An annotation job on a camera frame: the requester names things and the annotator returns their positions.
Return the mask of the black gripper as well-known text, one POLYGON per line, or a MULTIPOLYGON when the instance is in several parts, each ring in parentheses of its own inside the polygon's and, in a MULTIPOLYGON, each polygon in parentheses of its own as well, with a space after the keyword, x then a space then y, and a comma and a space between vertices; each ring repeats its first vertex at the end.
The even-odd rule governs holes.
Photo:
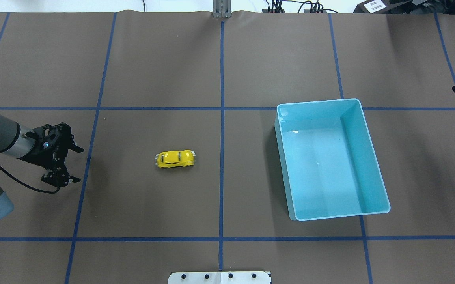
POLYGON ((54 187, 65 187, 70 183, 81 181, 80 178, 71 176, 64 165, 70 150, 75 153, 85 151, 74 141, 74 135, 68 124, 46 124, 26 131, 26 138, 34 142, 31 151, 26 155, 26 162, 46 170, 41 177, 42 182, 54 187))

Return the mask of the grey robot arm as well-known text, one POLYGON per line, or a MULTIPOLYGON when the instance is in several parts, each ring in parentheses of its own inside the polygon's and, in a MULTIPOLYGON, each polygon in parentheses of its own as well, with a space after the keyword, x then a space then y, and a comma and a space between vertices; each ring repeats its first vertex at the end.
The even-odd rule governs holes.
MULTIPOLYGON (((0 115, 27 126, 42 127, 61 122, 71 127, 81 153, 69 151, 66 167, 73 176, 84 180, 95 111, 0 109, 0 115)), ((54 187, 41 180, 45 169, 0 153, 0 166, 16 178, 40 189, 33 191, 19 185, 0 170, 0 186, 12 201, 14 209, 0 219, 0 237, 67 237, 74 230, 82 183, 71 183, 51 194, 54 187)))

